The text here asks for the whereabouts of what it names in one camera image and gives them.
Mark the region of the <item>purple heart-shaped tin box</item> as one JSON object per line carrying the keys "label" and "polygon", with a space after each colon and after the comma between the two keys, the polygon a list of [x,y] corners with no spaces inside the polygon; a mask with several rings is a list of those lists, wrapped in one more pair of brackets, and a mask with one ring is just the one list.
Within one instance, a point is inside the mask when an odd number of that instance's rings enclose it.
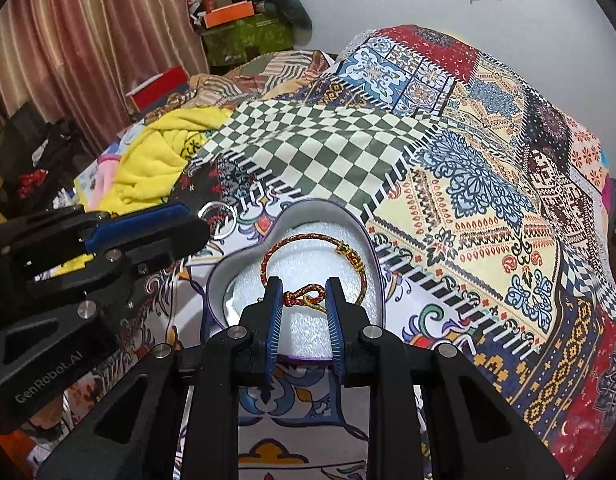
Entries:
{"label": "purple heart-shaped tin box", "polygon": [[[283,209],[265,236],[250,240],[245,247],[227,255],[210,272],[206,294],[209,310],[219,326],[237,324],[244,308],[262,297],[265,286],[260,280],[260,264],[268,249],[287,237],[301,234],[324,234],[357,252],[365,265],[367,283],[361,306],[371,323],[385,324],[381,269],[370,235],[344,207],[310,198]],[[357,299],[361,287],[359,273],[337,254],[333,244],[321,240],[296,240],[280,248],[270,259],[268,274],[282,280],[285,292],[309,284],[323,286],[329,278],[339,278],[350,302]],[[284,308],[279,353],[294,361],[332,359],[326,314],[304,306]]]}

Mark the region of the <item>yellow cartoon blanket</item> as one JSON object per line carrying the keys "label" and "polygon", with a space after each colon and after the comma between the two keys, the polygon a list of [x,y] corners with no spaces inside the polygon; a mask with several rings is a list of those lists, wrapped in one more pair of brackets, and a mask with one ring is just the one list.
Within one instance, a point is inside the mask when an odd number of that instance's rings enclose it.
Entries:
{"label": "yellow cartoon blanket", "polygon": [[178,108],[147,126],[131,127],[53,206],[81,205],[87,212],[124,216],[163,204],[186,165],[231,115],[228,108],[210,105]]}

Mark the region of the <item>colourful patchwork bedspread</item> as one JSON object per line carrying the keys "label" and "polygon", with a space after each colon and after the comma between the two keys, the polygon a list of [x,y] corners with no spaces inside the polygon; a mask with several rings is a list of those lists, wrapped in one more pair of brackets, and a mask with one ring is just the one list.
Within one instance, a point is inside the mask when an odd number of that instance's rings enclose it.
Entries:
{"label": "colourful patchwork bedspread", "polygon": [[231,111],[171,191],[220,195],[234,233],[149,279],[124,349],[66,392],[66,424],[154,344],[196,344],[213,268],[325,198],[370,235],[388,325],[463,351],[568,478],[585,472],[616,429],[616,182],[600,140],[493,56],[414,24],[363,32],[306,86]]}

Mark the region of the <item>red box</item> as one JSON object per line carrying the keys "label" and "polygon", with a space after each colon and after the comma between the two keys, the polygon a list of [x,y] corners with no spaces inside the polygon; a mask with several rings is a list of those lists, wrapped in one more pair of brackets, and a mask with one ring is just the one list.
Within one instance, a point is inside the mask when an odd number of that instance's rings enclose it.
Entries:
{"label": "red box", "polygon": [[150,76],[133,89],[125,93],[125,96],[133,104],[134,108],[141,112],[155,103],[166,99],[177,89],[186,89],[189,86],[189,76],[182,66],[168,68],[162,73]]}

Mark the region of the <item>striped pink curtain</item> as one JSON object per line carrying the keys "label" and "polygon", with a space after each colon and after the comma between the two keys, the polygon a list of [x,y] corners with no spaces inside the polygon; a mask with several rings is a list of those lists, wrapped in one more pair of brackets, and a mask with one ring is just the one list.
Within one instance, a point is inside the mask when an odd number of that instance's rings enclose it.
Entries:
{"label": "striped pink curtain", "polygon": [[0,93],[7,114],[33,104],[70,116],[97,154],[129,126],[129,92],[180,66],[207,72],[187,0],[6,0],[0,10]]}

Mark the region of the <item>brown striped cloth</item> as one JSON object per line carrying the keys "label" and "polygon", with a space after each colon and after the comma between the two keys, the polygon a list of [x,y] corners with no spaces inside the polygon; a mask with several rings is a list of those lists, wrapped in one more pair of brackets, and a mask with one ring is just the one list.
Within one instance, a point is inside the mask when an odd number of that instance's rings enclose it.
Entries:
{"label": "brown striped cloth", "polygon": [[265,53],[225,75],[197,74],[160,99],[143,115],[145,125],[178,108],[216,106],[235,110],[242,102],[272,99],[294,92],[334,65],[327,53],[314,50]]}

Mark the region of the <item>green patterned storage box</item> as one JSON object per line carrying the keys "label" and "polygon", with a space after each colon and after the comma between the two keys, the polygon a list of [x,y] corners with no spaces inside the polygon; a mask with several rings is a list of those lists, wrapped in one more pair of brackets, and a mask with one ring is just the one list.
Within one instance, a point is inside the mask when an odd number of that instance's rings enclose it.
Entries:
{"label": "green patterned storage box", "polygon": [[294,32],[279,18],[256,14],[201,33],[213,67],[243,64],[265,53],[294,49]]}

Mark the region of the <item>orange shoe box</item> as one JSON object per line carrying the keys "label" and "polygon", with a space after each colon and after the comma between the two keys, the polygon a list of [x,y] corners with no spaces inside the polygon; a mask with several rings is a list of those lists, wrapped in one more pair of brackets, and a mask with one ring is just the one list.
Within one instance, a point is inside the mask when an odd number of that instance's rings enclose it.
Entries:
{"label": "orange shoe box", "polygon": [[203,22],[204,26],[209,29],[229,24],[242,18],[250,18],[253,15],[255,15],[253,4],[250,1],[242,1],[211,10],[204,16]]}

